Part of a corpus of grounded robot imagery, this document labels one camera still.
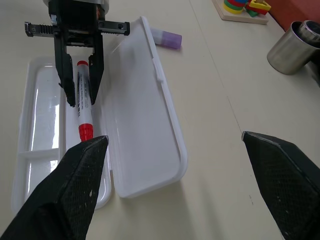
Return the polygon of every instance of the textured black plastic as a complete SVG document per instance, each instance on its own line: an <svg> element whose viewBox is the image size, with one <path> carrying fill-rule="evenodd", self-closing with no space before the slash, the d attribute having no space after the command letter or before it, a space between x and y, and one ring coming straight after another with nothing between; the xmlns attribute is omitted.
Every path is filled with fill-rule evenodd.
<svg viewBox="0 0 320 240"><path fill-rule="evenodd" d="M70 148L34 189L0 240L85 240L97 204L108 138Z"/></svg>
<svg viewBox="0 0 320 240"><path fill-rule="evenodd" d="M320 239L320 169L293 143L244 132L260 193L286 240Z"/></svg>

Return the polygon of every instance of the whiteboard marker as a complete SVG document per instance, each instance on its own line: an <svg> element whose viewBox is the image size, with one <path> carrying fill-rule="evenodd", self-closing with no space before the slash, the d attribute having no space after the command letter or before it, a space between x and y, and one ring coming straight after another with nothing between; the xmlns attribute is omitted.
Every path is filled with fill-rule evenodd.
<svg viewBox="0 0 320 240"><path fill-rule="evenodd" d="M94 137L94 126L91 113L91 99L89 93L89 66L86 61L77 63L77 107L79 135L81 142Z"/></svg>

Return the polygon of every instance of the purple cap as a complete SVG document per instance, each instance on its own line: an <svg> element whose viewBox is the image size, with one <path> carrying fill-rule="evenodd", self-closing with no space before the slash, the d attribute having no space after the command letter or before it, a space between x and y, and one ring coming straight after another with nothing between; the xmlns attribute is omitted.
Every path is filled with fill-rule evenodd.
<svg viewBox="0 0 320 240"><path fill-rule="evenodd" d="M172 32L163 31L161 45L172 48L180 49L182 42L182 36Z"/></svg>

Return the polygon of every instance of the colorful toy pieces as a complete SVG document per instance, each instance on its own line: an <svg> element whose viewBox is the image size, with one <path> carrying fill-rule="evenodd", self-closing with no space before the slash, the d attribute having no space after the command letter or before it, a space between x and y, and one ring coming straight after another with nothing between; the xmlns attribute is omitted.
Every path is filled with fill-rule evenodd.
<svg viewBox="0 0 320 240"><path fill-rule="evenodd" d="M232 14L241 14L245 8L252 17L259 14L266 15L271 6L264 0L223 0L223 8Z"/></svg>

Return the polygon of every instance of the white table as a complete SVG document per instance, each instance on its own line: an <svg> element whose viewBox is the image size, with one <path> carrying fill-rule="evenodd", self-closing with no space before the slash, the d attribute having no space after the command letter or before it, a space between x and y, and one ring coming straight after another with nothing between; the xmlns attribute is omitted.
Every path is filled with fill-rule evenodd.
<svg viewBox="0 0 320 240"><path fill-rule="evenodd" d="M93 215L87 239L281 240L241 133L291 141L320 166L320 89L305 70L285 76L267 62L283 30L270 16L266 26L222 21L211 0L111 0L106 18L130 22L139 16L183 36L181 51L159 47L158 53L188 150L188 170L181 182L137 198L113 193ZM1 1L0 233L13 218L28 61L54 55L53 40L28 38L24 21L50 23L41 0Z"/></svg>

